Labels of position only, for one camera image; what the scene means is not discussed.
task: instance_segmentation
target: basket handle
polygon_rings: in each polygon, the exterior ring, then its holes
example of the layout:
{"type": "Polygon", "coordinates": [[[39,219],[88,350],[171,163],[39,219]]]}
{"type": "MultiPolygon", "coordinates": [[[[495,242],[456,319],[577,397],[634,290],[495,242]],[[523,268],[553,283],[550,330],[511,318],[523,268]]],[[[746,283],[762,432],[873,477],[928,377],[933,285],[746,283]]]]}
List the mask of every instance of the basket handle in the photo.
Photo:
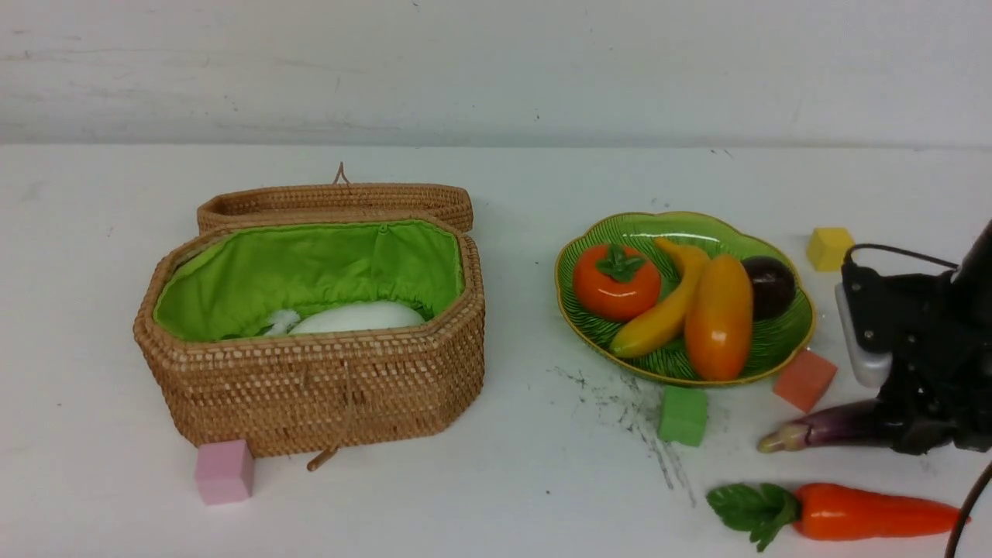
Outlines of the basket handle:
{"type": "Polygon", "coordinates": [[[341,444],[344,443],[344,437],[351,430],[351,424],[354,422],[355,403],[352,400],[354,394],[351,391],[351,369],[348,367],[347,360],[343,360],[341,365],[344,367],[344,421],[341,424],[341,428],[337,431],[337,439],[334,443],[307,463],[307,471],[310,472],[316,471],[321,465],[327,463],[327,460],[334,457],[334,454],[340,449],[341,444]]]}
{"type": "Polygon", "coordinates": [[[330,183],[331,186],[337,186],[337,181],[344,179],[344,184],[351,186],[351,181],[348,177],[344,176],[344,161],[337,166],[337,175],[334,177],[334,182],[330,183]]]}
{"type": "Polygon", "coordinates": [[[334,175],[334,182],[330,183],[328,186],[329,187],[337,186],[339,188],[344,188],[349,197],[356,197],[360,201],[361,206],[369,205],[368,191],[366,191],[364,188],[359,189],[358,191],[351,189],[351,181],[348,180],[348,177],[344,176],[344,161],[341,161],[337,165],[337,174],[334,175]],[[338,183],[338,181],[340,180],[344,181],[343,185],[338,183]]]}

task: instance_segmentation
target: plastic fruit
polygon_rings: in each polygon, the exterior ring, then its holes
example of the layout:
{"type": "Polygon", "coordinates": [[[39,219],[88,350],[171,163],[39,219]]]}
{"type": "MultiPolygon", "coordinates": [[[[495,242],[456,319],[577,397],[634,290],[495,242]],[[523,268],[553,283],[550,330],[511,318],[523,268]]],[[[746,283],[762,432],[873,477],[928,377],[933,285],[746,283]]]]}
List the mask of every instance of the plastic fruit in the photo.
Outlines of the plastic fruit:
{"type": "Polygon", "coordinates": [[[796,299],[796,276],[782,260],[754,256],[743,261],[754,291],[754,321],[774,320],[796,299]]]}
{"type": "Polygon", "coordinates": [[[754,294],[744,265],[730,254],[702,270],[685,315],[685,350],[702,379],[728,381],[744,370],[751,352],[754,294]]]}
{"type": "Polygon", "coordinates": [[[571,287],[591,314],[623,323],[655,306],[662,294],[662,274],[630,246],[596,244],[578,257],[571,287]]]}
{"type": "Polygon", "coordinates": [[[669,296],[617,332],[610,352],[619,358],[644,356],[682,334],[696,283],[709,262],[706,252],[696,246],[674,244],[662,237],[655,239],[655,245],[672,259],[681,279],[669,296]]]}

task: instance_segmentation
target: green cube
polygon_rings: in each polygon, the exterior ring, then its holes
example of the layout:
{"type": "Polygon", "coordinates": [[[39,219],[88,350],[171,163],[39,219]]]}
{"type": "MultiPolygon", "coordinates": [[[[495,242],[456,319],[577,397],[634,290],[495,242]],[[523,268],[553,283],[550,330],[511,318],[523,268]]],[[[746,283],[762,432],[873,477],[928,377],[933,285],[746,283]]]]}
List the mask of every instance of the green cube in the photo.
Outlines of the green cube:
{"type": "Polygon", "coordinates": [[[662,392],[662,416],[658,437],[698,447],[706,431],[706,392],[668,385],[662,392]]]}

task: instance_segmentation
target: leaf-shaped plate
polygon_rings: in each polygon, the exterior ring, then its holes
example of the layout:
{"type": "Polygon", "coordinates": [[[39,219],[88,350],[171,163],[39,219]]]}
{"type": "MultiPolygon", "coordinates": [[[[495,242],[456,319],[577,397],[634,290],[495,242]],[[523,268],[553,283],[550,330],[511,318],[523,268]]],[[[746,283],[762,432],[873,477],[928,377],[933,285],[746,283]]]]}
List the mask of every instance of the leaf-shaped plate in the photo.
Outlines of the leaf-shaped plate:
{"type": "Polygon", "coordinates": [[[739,385],[769,377],[784,367],[806,347],[816,327],[816,310],[804,290],[796,266],[782,251],[768,242],[749,236],[722,220],[690,211],[665,213],[619,213],[595,224],[586,234],[561,250],[555,264],[558,307],[568,325],[587,344],[613,362],[649,379],[695,387],[739,385]],[[626,244],[640,250],[658,266],[664,276],[662,297],[679,284],[679,274],[669,257],[655,247],[653,238],[665,236],[676,244],[694,244],[713,257],[730,253],[740,259],[767,255],[785,262],[796,276],[796,298],[785,314],[754,324],[751,354],[744,371],[729,381],[706,381],[692,370],[681,337],[661,349],[630,360],[613,356],[610,340],[621,328],[586,312],[571,287],[572,270],[579,255],[603,242],[626,244]]]}

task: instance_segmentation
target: orange carrot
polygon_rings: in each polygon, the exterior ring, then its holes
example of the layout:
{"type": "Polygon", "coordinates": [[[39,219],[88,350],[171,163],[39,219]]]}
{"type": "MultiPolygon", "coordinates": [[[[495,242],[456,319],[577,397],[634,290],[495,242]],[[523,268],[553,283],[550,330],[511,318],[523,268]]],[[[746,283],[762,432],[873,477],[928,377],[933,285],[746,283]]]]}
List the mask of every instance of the orange carrot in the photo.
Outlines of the orange carrot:
{"type": "Polygon", "coordinates": [[[948,532],[960,513],[928,499],[831,483],[804,485],[795,494],[776,485],[729,485],[711,490],[706,501],[725,525],[749,531],[759,552],[789,524],[812,540],[906,538],[948,532]]]}

